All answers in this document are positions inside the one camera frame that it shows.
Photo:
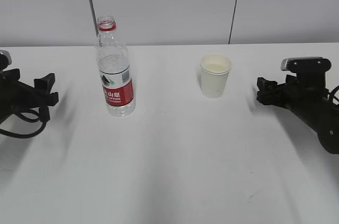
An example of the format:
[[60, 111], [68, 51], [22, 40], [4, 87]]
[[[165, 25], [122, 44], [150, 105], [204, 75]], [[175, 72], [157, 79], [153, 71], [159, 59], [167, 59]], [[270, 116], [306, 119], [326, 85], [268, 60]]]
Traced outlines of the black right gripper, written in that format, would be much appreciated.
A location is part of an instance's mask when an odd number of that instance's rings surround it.
[[287, 75], [284, 84], [258, 77], [256, 85], [258, 102], [282, 107], [299, 118], [320, 118], [331, 108], [324, 74]]

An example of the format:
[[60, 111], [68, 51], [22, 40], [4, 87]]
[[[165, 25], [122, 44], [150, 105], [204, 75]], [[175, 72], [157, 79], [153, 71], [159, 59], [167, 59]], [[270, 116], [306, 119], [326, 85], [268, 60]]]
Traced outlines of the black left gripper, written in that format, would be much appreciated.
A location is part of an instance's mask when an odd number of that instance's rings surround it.
[[42, 106], [55, 106], [59, 102], [58, 92], [52, 92], [56, 81], [54, 73], [34, 79], [34, 88], [19, 81], [18, 68], [1, 70], [1, 123], [12, 114]]

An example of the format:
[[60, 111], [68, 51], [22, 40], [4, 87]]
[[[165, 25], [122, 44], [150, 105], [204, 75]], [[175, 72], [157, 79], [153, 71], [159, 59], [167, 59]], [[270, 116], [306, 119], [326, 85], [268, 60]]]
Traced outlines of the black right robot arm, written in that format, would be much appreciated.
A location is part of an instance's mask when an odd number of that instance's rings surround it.
[[338, 87], [329, 91], [317, 83], [306, 85], [291, 75], [283, 84], [263, 77], [256, 84], [258, 102], [289, 110], [317, 133], [327, 152], [338, 154], [338, 104], [334, 103], [338, 101]]

